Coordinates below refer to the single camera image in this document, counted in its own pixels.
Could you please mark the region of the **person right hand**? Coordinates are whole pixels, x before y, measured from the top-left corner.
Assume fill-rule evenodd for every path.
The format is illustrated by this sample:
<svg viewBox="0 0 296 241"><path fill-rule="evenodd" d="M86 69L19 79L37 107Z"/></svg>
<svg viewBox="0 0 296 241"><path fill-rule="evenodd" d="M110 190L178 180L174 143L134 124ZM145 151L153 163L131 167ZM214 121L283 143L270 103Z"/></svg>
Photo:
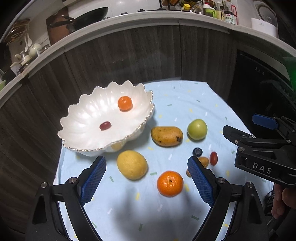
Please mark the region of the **person right hand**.
<svg viewBox="0 0 296 241"><path fill-rule="evenodd" d="M285 207L296 208L296 192L292 188L283 188L281 185L274 184L274 198L271 214L278 219L284 214Z"/></svg>

